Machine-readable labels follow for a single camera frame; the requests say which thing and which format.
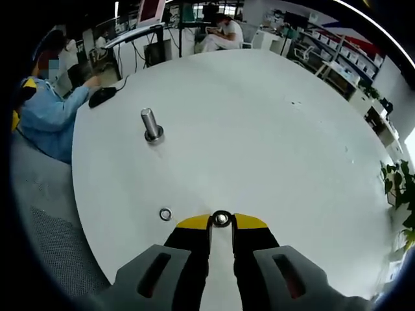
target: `ceiling light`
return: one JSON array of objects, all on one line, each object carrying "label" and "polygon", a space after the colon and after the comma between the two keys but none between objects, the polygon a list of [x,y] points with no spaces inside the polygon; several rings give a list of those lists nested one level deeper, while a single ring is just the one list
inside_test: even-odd
[{"label": "ceiling light", "polygon": [[118,17],[118,1],[115,3],[115,18]]}]

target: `gray carpet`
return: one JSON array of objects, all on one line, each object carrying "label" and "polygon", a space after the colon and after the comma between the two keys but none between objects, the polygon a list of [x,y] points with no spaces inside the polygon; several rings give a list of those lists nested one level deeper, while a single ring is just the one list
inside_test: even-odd
[{"label": "gray carpet", "polygon": [[30,211],[42,259],[69,295],[94,294],[109,286],[81,229],[34,207]]},{"label": "gray carpet", "polygon": [[46,269],[70,296],[109,287],[82,230],[71,166],[41,154],[18,136],[11,156],[16,203]]}]

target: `desk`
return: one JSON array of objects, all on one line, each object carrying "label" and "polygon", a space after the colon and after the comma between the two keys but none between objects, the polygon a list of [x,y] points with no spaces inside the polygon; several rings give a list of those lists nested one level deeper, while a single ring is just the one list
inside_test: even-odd
[{"label": "desk", "polygon": [[[144,138],[147,106],[165,131],[156,147]],[[83,105],[72,169],[86,238],[111,283],[172,232],[160,208],[177,221],[225,209],[264,220],[334,288],[369,298],[390,250],[379,161],[390,162],[385,148],[331,87],[273,52],[241,49],[161,63],[99,107]],[[209,262],[200,309],[240,310],[230,227],[213,230]]]},{"label": "desk", "polygon": [[365,117],[369,110],[379,115],[379,122],[383,124],[384,130],[379,133],[379,138],[385,147],[389,147],[393,142],[397,142],[396,146],[398,151],[400,150],[399,134],[395,128],[385,119],[386,111],[382,104],[378,100],[370,99],[360,89],[357,89],[353,96],[350,98],[349,103],[356,109],[356,111],[362,117]]},{"label": "desk", "polygon": [[[194,54],[195,51],[195,36],[189,29],[183,29],[183,48],[182,52],[184,56],[189,56]],[[179,58],[179,49],[175,44],[179,44],[179,29],[171,28],[164,29],[163,31],[163,40],[165,47],[165,56],[166,60],[174,60]],[[157,37],[154,35],[152,43],[157,42]],[[144,55],[144,48],[148,45],[148,39],[146,36],[135,39],[134,44],[142,57]],[[131,42],[125,43],[122,42],[114,46],[114,56],[117,60],[119,72],[122,73],[123,77],[131,75],[134,73],[136,66],[137,58],[137,71],[143,70],[144,60],[142,60],[138,55],[135,54],[134,47]]]},{"label": "desk", "polygon": [[254,49],[263,49],[272,51],[278,55],[286,57],[291,45],[291,39],[286,41],[281,36],[273,34],[265,30],[258,30],[255,34],[254,40],[252,42],[252,47]]},{"label": "desk", "polygon": [[341,76],[351,87],[352,87],[352,89],[353,89],[353,91],[350,93],[350,94],[348,94],[347,96],[346,95],[344,95],[344,97],[346,98],[346,100],[349,100],[352,96],[353,96],[353,94],[356,92],[356,89],[358,88],[358,86],[357,86],[357,83],[356,83],[356,81],[354,81],[354,80],[352,80],[351,78],[350,78],[350,76],[349,75],[347,75],[343,70],[340,70],[339,69],[339,67],[341,67],[341,65],[340,64],[338,64],[338,63],[333,63],[333,62],[327,62],[327,61],[323,61],[322,62],[323,64],[322,64],[322,66],[317,70],[317,72],[315,73],[315,75],[316,76],[319,76],[321,73],[323,73],[323,71],[324,71],[324,73],[323,73],[323,77],[322,77],[322,79],[323,80],[326,80],[326,77],[327,77],[327,75],[329,74],[329,72],[330,72],[330,70],[333,70],[333,71],[335,71],[339,76]]}]

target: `computer monitor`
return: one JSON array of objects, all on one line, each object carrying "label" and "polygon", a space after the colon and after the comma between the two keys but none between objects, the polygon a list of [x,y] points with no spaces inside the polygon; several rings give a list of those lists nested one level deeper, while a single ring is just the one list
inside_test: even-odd
[{"label": "computer monitor", "polygon": [[166,0],[141,0],[137,28],[160,23]]},{"label": "computer monitor", "polygon": [[306,29],[309,23],[309,19],[298,14],[286,12],[284,15],[284,22],[290,24],[290,26],[295,29],[297,27]]}]

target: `metal cylinder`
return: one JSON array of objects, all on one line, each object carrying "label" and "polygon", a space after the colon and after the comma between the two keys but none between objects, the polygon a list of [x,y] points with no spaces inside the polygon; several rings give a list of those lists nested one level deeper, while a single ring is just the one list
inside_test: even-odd
[{"label": "metal cylinder", "polygon": [[159,128],[154,118],[153,111],[150,108],[141,110],[141,118],[143,119],[144,126],[147,130],[147,135],[150,139],[156,139],[159,137]]}]

